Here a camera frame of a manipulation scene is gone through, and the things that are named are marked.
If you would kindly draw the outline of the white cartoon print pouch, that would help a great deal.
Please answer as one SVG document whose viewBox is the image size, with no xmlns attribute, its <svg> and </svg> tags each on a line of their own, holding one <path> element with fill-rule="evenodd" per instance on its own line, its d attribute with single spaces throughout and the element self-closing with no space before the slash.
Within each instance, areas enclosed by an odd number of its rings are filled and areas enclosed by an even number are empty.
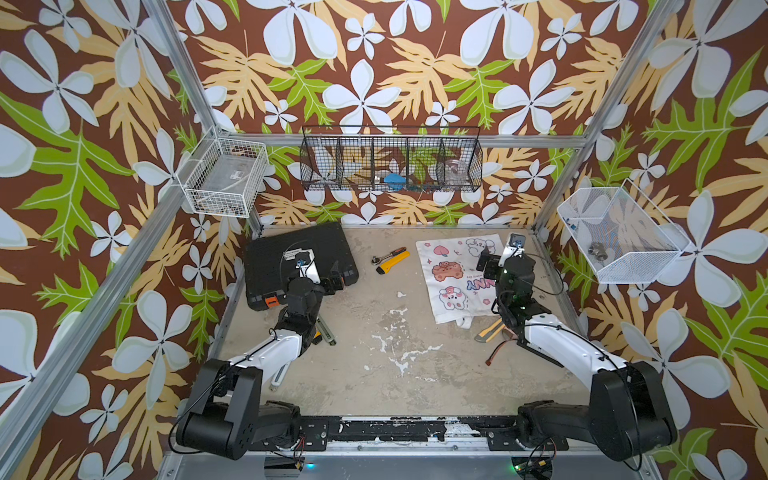
<svg viewBox="0 0 768 480">
<path fill-rule="evenodd" d="M 432 313 L 437 324 L 468 330 L 476 317 L 491 315 L 495 281 L 477 269 L 480 254 L 503 249 L 498 234 L 416 243 Z"/>
</svg>

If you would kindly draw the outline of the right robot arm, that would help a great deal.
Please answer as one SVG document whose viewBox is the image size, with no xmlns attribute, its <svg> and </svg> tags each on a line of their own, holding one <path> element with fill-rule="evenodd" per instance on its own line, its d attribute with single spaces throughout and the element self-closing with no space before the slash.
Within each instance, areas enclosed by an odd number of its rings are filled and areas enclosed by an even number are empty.
<svg viewBox="0 0 768 480">
<path fill-rule="evenodd" d="M 677 441 L 678 429 L 660 373 L 645 361 L 629 362 L 569 328 L 533 297 L 535 261 L 523 248 L 500 255 L 483 249 L 477 263 L 493 281 L 492 311 L 518 346 L 570 371 L 589 391 L 585 405 L 550 400 L 518 409 L 515 435 L 535 448 L 560 439 L 596 446 L 614 461 L 643 456 Z"/>
</svg>

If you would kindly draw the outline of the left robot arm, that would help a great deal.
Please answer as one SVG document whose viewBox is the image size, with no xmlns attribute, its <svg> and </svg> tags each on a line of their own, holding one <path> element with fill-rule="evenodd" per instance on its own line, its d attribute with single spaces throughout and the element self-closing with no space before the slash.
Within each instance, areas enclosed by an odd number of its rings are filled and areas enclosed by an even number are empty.
<svg viewBox="0 0 768 480">
<path fill-rule="evenodd" d="M 302 269 L 288 282 L 286 304 L 264 341 L 229 360 L 204 363 L 172 428 L 169 446 L 232 460 L 253 447 L 299 446 L 300 408 L 280 401 L 263 403 L 262 387 L 322 340 L 318 321 L 323 298 L 344 287 L 337 265 L 317 281 Z"/>
</svg>

